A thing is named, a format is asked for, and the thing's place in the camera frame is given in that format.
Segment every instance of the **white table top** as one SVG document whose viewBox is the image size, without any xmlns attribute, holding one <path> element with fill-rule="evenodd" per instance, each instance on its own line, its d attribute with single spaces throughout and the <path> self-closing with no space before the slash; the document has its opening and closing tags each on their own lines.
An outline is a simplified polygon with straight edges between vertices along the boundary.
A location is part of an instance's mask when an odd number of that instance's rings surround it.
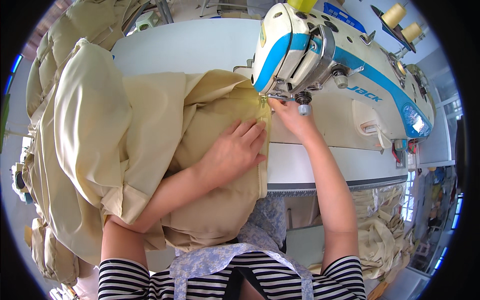
<svg viewBox="0 0 480 300">
<path fill-rule="evenodd" d="M 232 71 L 245 66 L 255 52 L 260 21 L 205 19 L 162 25 L 120 39 L 112 49 L 115 65 L 125 76 L 154 72 L 203 73 L 212 69 Z M 391 151 L 331 147 L 350 186 L 375 184 L 405 177 Z M 270 143 L 269 189 L 275 184 L 313 183 L 305 148 L 298 144 Z"/>
</svg>

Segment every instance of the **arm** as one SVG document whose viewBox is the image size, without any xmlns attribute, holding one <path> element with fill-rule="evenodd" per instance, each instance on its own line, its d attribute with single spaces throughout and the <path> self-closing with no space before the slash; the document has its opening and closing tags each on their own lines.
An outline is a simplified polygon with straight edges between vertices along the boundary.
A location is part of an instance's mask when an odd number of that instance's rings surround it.
<svg viewBox="0 0 480 300">
<path fill-rule="evenodd" d="M 325 253 L 322 272 L 335 260 L 359 255 L 355 205 L 336 161 L 319 133 L 313 115 L 300 116 L 295 101 L 268 103 L 285 126 L 307 150 L 317 188 L 318 205 L 324 223 Z"/>
<path fill-rule="evenodd" d="M 102 238 L 102 260 L 125 258 L 146 266 L 142 234 L 161 217 L 216 187 L 225 185 L 266 159 L 258 152 L 266 138 L 265 122 L 235 121 L 195 165 L 163 179 L 133 224 L 108 216 Z"/>
</svg>

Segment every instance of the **striped shirt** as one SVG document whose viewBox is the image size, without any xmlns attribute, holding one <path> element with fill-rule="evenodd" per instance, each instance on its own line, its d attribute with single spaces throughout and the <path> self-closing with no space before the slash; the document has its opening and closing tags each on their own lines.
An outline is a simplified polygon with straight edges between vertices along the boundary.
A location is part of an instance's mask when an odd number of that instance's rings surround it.
<svg viewBox="0 0 480 300">
<path fill-rule="evenodd" d="M 98 299 L 173 299 L 169 269 L 149 275 L 141 264 L 112 258 L 100 264 Z M 235 256 L 220 272 L 188 279 L 187 299 L 238 299 L 243 279 L 265 298 L 301 299 L 301 278 L 263 252 Z M 314 299 L 366 299 L 360 261 L 347 256 L 330 264 L 323 275 L 313 274 Z"/>
</svg>

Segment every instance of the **sleeve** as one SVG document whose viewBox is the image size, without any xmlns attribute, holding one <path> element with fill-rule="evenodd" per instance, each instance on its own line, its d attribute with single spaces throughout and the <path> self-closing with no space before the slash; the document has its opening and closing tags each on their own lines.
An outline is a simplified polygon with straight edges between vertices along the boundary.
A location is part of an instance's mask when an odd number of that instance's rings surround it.
<svg viewBox="0 0 480 300">
<path fill-rule="evenodd" d="M 141 264 L 113 258 L 100 263 L 98 299 L 145 299 L 148 295 L 150 275 Z"/>
<path fill-rule="evenodd" d="M 346 288 L 354 299 L 366 299 L 360 259 L 358 257 L 346 256 L 337 259 L 325 269 L 323 276 Z"/>
</svg>

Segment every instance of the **industrial sewing machine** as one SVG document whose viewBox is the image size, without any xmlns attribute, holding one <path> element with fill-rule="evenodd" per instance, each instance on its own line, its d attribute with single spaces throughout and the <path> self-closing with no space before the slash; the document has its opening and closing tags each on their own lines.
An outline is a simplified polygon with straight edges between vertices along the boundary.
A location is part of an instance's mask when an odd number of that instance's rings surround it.
<svg viewBox="0 0 480 300">
<path fill-rule="evenodd" d="M 404 149 L 407 140 L 432 131 L 428 86 L 373 41 L 374 33 L 276 4 L 262 22 L 252 84 L 260 95 L 298 102 L 301 115 L 311 113 L 311 102 L 329 146 Z M 272 142 L 291 139 L 273 129 Z"/>
</svg>

